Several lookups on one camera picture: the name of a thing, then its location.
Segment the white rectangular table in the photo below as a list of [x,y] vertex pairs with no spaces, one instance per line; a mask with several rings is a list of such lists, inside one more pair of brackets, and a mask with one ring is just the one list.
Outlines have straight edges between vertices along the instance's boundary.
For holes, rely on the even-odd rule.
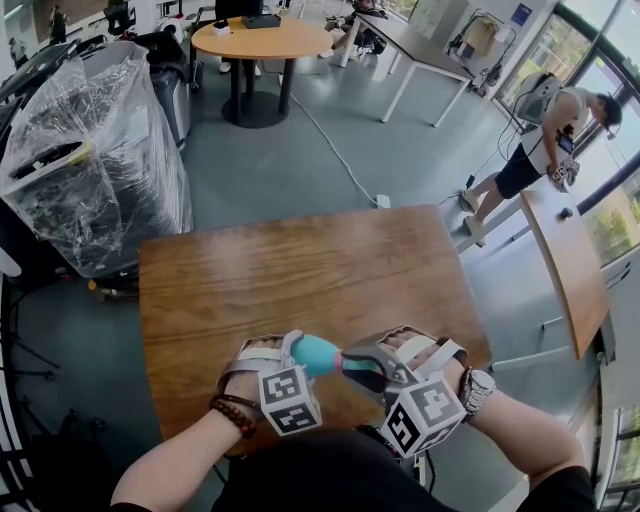
[[403,81],[398,87],[397,92],[395,93],[385,114],[381,118],[382,123],[389,121],[417,68],[448,77],[460,83],[457,92],[444,107],[440,116],[436,121],[430,123],[433,128],[438,128],[452,109],[453,105],[471,83],[471,74],[451,57],[438,49],[428,38],[408,25],[402,25],[383,18],[357,13],[352,29],[358,31],[360,28],[371,30],[375,35],[386,41],[388,45],[396,51],[396,57],[389,68],[389,74],[392,74],[395,71],[397,63],[401,57],[406,57],[410,61],[410,66],[403,78]]

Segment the black office chair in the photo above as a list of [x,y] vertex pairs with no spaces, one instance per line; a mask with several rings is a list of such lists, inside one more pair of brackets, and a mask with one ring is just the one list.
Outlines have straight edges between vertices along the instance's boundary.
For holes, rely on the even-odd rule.
[[108,22],[107,32],[116,38],[129,39],[135,36],[135,9],[128,0],[108,0],[103,14]]

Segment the silver wristwatch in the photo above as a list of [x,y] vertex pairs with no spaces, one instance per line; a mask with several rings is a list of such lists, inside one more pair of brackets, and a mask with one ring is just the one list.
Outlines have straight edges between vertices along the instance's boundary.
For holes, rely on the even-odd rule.
[[464,422],[469,422],[485,400],[496,390],[494,378],[488,373],[467,367],[462,375],[458,399],[465,410]]

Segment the person's right forearm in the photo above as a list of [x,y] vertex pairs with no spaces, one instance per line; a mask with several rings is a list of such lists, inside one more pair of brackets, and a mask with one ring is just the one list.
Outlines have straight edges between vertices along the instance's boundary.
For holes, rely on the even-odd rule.
[[581,444],[557,418],[495,391],[470,419],[535,489],[552,475],[585,466]]

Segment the clothes rack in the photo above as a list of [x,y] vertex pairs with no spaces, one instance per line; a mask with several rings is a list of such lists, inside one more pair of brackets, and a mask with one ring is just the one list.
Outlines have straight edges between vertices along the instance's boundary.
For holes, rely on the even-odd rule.
[[[514,46],[517,36],[517,31],[511,25],[477,8],[448,42],[445,52],[471,76],[467,90],[484,95],[486,89],[494,87],[501,78],[506,55]],[[490,57],[495,48],[501,53],[492,64],[486,64],[479,71],[470,68],[474,60]]]

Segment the person's right hand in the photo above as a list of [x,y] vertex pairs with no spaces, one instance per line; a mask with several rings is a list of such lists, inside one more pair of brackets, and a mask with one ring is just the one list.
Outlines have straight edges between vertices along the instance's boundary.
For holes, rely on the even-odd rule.
[[447,381],[458,390],[467,367],[468,352],[450,338],[436,339],[406,328],[389,333],[378,345],[424,380],[434,372],[443,371]]

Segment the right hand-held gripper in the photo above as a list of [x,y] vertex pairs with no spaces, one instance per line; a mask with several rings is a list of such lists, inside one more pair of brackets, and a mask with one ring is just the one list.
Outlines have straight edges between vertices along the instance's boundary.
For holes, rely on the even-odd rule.
[[383,338],[370,338],[343,351],[353,359],[373,361],[377,371],[342,373],[384,408],[379,431],[397,454],[409,458],[445,440],[462,422],[465,410],[443,371],[424,380],[379,347]]

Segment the person's left hand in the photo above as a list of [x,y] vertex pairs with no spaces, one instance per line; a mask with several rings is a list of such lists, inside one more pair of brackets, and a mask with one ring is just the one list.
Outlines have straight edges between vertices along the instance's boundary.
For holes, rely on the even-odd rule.
[[260,400],[258,373],[281,366],[282,337],[267,335],[247,340],[218,382],[218,391],[251,402]]

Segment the plastic-wrapped machine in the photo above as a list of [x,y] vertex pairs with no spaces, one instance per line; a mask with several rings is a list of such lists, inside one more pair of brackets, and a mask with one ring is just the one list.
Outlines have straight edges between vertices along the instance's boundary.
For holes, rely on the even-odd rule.
[[192,229],[188,177],[143,47],[111,43],[44,82],[11,129],[0,199],[85,278]]

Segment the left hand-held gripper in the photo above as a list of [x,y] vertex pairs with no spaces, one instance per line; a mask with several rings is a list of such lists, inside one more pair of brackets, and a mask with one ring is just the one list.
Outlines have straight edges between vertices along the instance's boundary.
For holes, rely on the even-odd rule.
[[221,392],[219,398],[250,409],[253,416],[266,419],[278,435],[288,436],[320,426],[321,413],[312,390],[315,379],[309,377],[292,356],[292,349],[302,340],[304,333],[293,330],[281,337],[281,366],[258,373],[258,402]]

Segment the person's left forearm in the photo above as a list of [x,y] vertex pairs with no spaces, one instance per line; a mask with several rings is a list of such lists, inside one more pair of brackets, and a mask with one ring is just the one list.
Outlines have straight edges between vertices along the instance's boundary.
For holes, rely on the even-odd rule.
[[179,512],[241,436],[241,429],[228,417],[215,409],[209,411],[125,471],[109,512]]

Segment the small white robot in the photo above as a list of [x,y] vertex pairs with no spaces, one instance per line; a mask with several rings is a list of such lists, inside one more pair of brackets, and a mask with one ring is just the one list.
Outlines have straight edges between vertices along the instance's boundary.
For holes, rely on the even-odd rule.
[[184,17],[164,17],[156,24],[155,32],[168,32],[176,39],[182,41],[185,36],[186,21]]

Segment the grey wheeled machine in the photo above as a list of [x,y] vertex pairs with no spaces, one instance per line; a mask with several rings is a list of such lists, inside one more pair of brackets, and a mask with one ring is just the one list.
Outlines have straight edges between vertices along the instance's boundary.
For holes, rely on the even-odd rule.
[[179,151],[183,151],[191,128],[190,73],[186,54],[167,32],[154,32],[138,39],[147,50],[154,91],[164,109]]

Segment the light blue egg-shaped object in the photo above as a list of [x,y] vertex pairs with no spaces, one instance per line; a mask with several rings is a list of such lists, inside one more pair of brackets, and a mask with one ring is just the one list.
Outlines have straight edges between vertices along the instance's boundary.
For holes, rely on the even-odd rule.
[[342,369],[340,349],[333,343],[309,334],[303,334],[291,346],[296,364],[304,368],[309,379],[331,375]]

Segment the curved wooden table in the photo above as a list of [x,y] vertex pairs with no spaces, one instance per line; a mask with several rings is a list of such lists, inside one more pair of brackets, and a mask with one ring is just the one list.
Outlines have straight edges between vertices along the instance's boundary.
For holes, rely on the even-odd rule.
[[[574,215],[560,221],[558,213],[564,207],[571,208]],[[582,359],[609,311],[600,259],[571,196],[542,190],[521,192],[483,225],[480,236],[488,236],[519,212],[527,221],[527,227],[519,234],[531,232],[534,236],[562,306],[561,319],[568,327],[570,344],[533,355],[496,361],[490,365],[493,372],[548,363],[570,353],[576,359]],[[475,239],[469,236],[457,245],[457,252],[463,253],[473,245]]]

